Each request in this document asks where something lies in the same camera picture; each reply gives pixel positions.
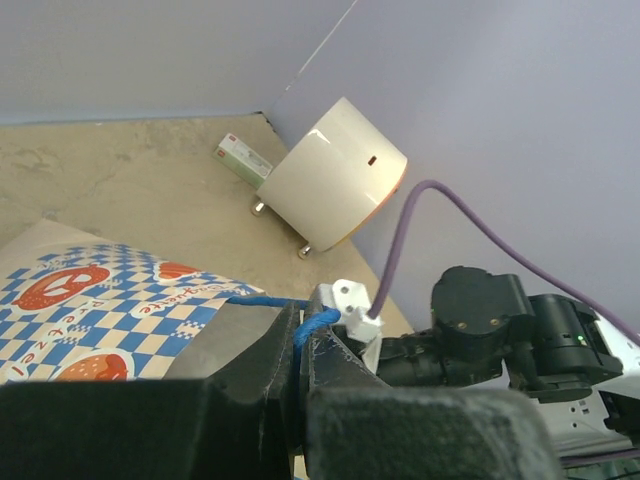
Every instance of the white cylinder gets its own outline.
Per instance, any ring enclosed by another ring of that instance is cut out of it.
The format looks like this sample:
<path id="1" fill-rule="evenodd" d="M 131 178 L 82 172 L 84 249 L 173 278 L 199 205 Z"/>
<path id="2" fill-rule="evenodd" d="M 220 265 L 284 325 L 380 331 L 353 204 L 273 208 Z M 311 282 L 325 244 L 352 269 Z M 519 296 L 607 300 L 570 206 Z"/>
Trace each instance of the white cylinder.
<path id="1" fill-rule="evenodd" d="M 321 252 L 366 222 L 397 190 L 406 167 L 407 158 L 342 98 L 257 194 Z"/>

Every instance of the red logo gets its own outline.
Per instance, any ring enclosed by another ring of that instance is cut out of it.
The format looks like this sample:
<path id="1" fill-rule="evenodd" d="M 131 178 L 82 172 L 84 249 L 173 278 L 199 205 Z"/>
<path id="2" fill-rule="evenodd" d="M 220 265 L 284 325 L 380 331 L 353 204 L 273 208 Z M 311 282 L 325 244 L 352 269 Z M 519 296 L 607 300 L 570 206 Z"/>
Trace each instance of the red logo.
<path id="1" fill-rule="evenodd" d="M 133 372 L 127 370 L 124 359 L 115 353 L 108 355 L 93 355 L 78 360 L 62 370 L 55 378 L 56 381 L 95 381 L 95 380 L 126 380 Z"/>
<path id="2" fill-rule="evenodd" d="M 156 266 L 156 280 L 175 280 L 198 272 L 200 270 L 197 268 L 187 267 L 175 262 L 163 262 Z"/>
<path id="3" fill-rule="evenodd" d="M 90 265 L 53 272 L 27 288 L 13 305 L 22 310 L 42 310 L 77 295 L 86 288 L 104 282 L 111 272 L 106 268 Z"/>

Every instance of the blue checkered pattern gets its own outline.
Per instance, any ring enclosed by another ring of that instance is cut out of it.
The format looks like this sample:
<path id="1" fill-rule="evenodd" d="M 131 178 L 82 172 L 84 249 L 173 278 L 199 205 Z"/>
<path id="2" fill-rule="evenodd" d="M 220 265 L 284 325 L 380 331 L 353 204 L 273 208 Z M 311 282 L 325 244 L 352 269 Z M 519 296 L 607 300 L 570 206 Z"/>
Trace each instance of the blue checkered pattern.
<path id="1" fill-rule="evenodd" d="M 55 377 L 75 359 L 103 351 L 124 352 L 122 355 L 133 365 L 133 377 L 157 377 L 159 369 L 166 372 L 170 364 L 167 359 L 175 358 L 213 318 L 223 303 L 220 299 L 257 291 L 244 283 L 204 272 L 160 283 L 154 280 L 154 269 L 161 262 L 127 245 L 89 244 L 41 256 L 30 268 L 20 268 L 0 279 L 0 383 L 7 380 L 5 373 L 13 362 L 31 353 L 56 322 L 92 299 L 106 303 L 68 326 L 63 338 L 49 342 L 46 352 L 28 365 L 30 378 Z M 42 311 L 22 312 L 11 306 L 36 280 L 57 270 L 92 264 L 108 268 L 110 278 Z M 162 302 L 176 295 L 184 287 L 211 284 L 224 289 L 182 298 L 144 318 L 131 314 L 148 302 Z"/>

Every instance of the purple cable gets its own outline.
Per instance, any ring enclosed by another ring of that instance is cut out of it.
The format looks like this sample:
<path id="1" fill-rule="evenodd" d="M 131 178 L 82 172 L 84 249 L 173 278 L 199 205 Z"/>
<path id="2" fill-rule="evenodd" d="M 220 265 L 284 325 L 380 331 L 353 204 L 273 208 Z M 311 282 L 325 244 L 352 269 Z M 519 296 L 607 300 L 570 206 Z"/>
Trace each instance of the purple cable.
<path id="1" fill-rule="evenodd" d="M 637 457 L 640 453 L 637 449 L 622 450 L 620 452 L 609 452 L 601 455 L 585 455 L 578 457 L 563 457 L 560 459 L 562 468 L 580 467 L 583 465 L 593 465 L 594 463 L 610 462 L 613 460 L 624 460 L 626 458 Z"/>
<path id="2" fill-rule="evenodd" d="M 369 310 L 369 312 L 367 312 L 367 315 L 370 318 L 376 318 L 378 315 L 380 315 L 380 310 L 382 310 L 382 305 L 384 305 L 384 301 L 389 294 L 391 282 L 393 281 L 396 268 L 398 267 L 398 261 L 400 260 L 400 254 L 402 253 L 402 247 L 407 236 L 407 230 L 409 229 L 411 215 L 413 214 L 413 210 L 415 209 L 416 202 L 418 201 L 418 197 L 420 197 L 422 192 L 430 188 L 439 191 L 445 197 L 451 200 L 462 211 L 462 213 L 464 213 L 467 218 L 471 220 L 471 222 L 473 222 L 473 224 L 478 227 L 482 231 L 482 233 L 489 237 L 489 240 L 495 243 L 504 253 L 509 255 L 527 270 L 535 273 L 540 278 L 549 282 L 551 285 L 559 288 L 575 299 L 580 300 L 582 303 L 590 306 L 600 315 L 605 317 L 609 322 L 611 322 L 611 324 L 614 325 L 618 330 L 620 330 L 627 338 L 629 338 L 629 340 L 640 347 L 640 336 L 621 318 L 619 318 L 608 308 L 605 308 L 595 300 L 587 297 L 585 294 L 579 292 L 570 285 L 567 285 L 563 281 L 558 280 L 551 274 L 545 272 L 540 267 L 537 267 L 522 255 L 520 255 L 504 240 L 502 240 L 493 230 L 491 230 L 487 226 L 487 224 L 484 223 L 484 221 L 473 210 L 471 210 L 471 208 L 469 208 L 469 206 L 458 195 L 453 193 L 453 191 L 449 187 L 443 185 L 437 180 L 423 180 L 422 182 L 418 183 L 415 187 L 413 187 L 413 190 L 411 190 L 409 196 L 407 197 L 407 200 L 404 202 L 404 207 L 402 207 L 402 212 L 400 213 L 400 220 L 398 220 L 398 226 L 396 227 L 396 233 L 393 237 L 393 242 L 391 243 L 391 250 L 389 251 L 389 256 L 387 257 L 387 264 L 384 267 L 384 273 L 382 274 L 382 279 L 380 280 L 378 293 L 376 293 L 376 297 L 373 300 L 371 309 Z"/>

